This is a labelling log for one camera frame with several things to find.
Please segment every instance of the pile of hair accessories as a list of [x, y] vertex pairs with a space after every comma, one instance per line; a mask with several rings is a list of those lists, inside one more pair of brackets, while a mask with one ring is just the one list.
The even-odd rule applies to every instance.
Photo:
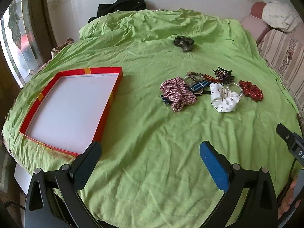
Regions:
[[[175, 112], [179, 112], [184, 105], [192, 105], [196, 102], [196, 96], [211, 94], [211, 104], [218, 112], [231, 112], [244, 95], [251, 97], [255, 102], [263, 100], [262, 90], [249, 81], [234, 83], [231, 70], [218, 67], [213, 70], [215, 77], [197, 72], [187, 72], [185, 78], [176, 77], [163, 82], [160, 90], [161, 98], [166, 105], [171, 105]], [[230, 85], [237, 86], [240, 93], [231, 92]]]

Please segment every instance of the wrinkled green fabric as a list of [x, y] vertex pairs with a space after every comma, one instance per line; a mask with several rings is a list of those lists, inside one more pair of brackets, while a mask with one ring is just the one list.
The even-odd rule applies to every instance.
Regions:
[[[178, 35], [195, 40], [191, 52], [172, 44]], [[51, 78], [63, 70], [122, 66], [102, 156], [79, 192], [94, 217], [121, 228], [199, 227], [223, 194], [200, 158], [205, 140], [244, 169], [267, 167], [276, 194], [282, 190], [293, 157], [276, 125], [300, 133], [297, 108], [239, 21], [189, 10], [115, 12], [83, 27], [80, 38], [21, 90], [5, 122], [7, 146], [25, 169], [56, 170], [73, 160], [19, 134]], [[243, 97], [231, 113], [218, 113], [209, 95], [179, 113], [162, 103], [163, 81], [187, 71], [214, 75], [218, 66], [232, 70], [237, 82], [256, 84], [264, 100]]]

